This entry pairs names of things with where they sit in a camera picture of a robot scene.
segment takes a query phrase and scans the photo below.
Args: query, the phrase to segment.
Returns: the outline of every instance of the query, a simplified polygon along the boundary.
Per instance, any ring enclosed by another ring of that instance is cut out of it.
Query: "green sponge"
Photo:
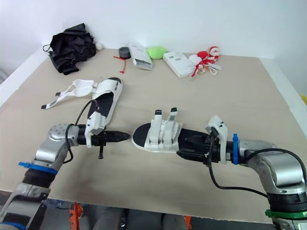
[[[163,46],[154,46],[147,49],[147,53],[149,54],[151,59],[161,59],[163,58],[163,54],[167,53],[167,50]]]

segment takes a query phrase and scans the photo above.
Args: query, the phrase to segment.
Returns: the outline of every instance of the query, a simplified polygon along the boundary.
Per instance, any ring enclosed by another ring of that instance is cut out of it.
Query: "table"
[[[172,107],[184,128],[204,131],[212,115],[219,115],[241,138],[263,139],[307,161],[307,141],[289,107],[277,91],[259,59],[221,56],[218,75],[179,79],[163,60],[153,61],[146,71],[113,58],[117,50],[104,49],[84,63],[80,71],[64,76],[46,59],[0,107],[0,189],[13,191],[23,178],[20,161],[31,161],[47,131],[57,123],[74,122],[90,96],[67,98],[43,111],[55,92],[75,79],[102,81],[119,77],[123,91],[108,130],[131,133],[148,123],[155,109],[164,119]],[[176,154],[150,153],[134,147],[131,140],[109,143],[103,160],[99,147],[72,148],[74,160],[63,165],[51,186],[51,198],[127,207],[214,219],[268,222],[267,199],[245,191],[216,188],[201,163]],[[245,186],[263,191],[258,175],[250,168],[214,164],[220,185]]]

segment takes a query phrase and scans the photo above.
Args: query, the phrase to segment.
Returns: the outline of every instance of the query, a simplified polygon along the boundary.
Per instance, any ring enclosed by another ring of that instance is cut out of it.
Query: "gray tape roll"
[[[124,59],[129,59],[131,57],[128,47],[121,47],[118,49],[119,56]]]

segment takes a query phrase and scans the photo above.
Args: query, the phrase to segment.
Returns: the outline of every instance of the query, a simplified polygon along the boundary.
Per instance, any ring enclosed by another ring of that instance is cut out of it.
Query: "black umbrella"
[[[52,48],[52,51],[49,49],[44,51],[49,53],[54,67],[60,73],[68,75],[79,71],[75,65],[77,62],[86,61],[96,54],[93,40],[82,23],[54,35],[49,45],[49,49]]]

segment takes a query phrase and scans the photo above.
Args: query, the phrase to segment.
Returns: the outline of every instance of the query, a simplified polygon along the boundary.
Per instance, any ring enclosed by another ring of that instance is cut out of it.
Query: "white cardboard box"
[[[133,65],[141,69],[152,70],[153,62],[147,53],[146,47],[137,42],[130,42],[129,50]]]
[[[179,51],[165,53],[163,59],[179,78],[190,76],[195,70],[192,62]]]

